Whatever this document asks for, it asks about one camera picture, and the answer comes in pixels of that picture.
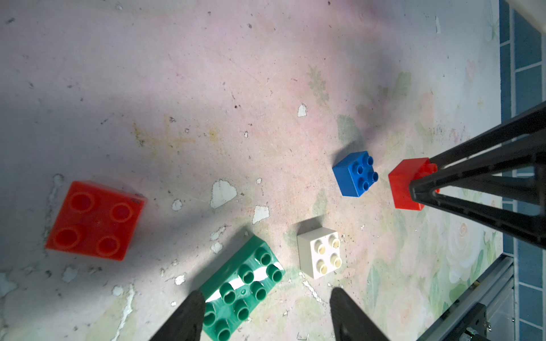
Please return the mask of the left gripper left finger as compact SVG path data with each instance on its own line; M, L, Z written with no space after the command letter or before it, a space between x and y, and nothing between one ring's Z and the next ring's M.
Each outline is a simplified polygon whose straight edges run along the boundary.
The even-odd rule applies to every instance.
M203 294L199 290L192 291L150 341L199 341L205 309Z

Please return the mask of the blue lego brick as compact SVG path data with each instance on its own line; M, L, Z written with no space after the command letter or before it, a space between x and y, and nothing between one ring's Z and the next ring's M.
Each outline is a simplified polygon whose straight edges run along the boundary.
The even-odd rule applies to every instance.
M374 159L367 151L350 153L333 167L334 176L342 196L361 197L378 182L373 169Z

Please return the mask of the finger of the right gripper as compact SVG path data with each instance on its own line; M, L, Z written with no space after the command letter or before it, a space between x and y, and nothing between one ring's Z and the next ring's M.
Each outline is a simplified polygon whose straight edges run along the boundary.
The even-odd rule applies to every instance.
M412 200L545 248L544 103L434 156L431 162L439 170L410 183ZM438 192L447 186L534 204L539 213L515 213Z

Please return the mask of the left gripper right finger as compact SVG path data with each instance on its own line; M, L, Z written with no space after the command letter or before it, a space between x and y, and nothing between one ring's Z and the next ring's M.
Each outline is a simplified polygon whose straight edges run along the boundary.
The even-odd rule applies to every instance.
M334 334L340 340L387 341L388 338L342 289L335 287L330 298Z

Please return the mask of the red lego brick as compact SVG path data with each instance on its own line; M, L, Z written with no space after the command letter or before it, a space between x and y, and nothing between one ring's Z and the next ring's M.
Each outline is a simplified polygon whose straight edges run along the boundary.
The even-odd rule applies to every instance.
M421 211L424 205L412 200L410 184L436 172L438 165L428 158L402 160L388 175L395 208Z
M147 199L92 181L74 181L47 249L122 261Z

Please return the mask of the white square lego brick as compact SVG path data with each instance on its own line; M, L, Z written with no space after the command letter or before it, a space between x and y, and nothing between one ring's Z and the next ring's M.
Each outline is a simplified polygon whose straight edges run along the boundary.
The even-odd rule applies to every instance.
M341 268L341 240L337 231L320 227L297 236L301 271L313 279Z

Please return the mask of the green long lego brick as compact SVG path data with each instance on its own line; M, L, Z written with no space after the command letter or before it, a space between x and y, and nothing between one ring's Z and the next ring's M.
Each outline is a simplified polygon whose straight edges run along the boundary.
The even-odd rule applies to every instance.
M212 340L229 340L284 275L269 245L251 237L200 287L206 302L203 331Z

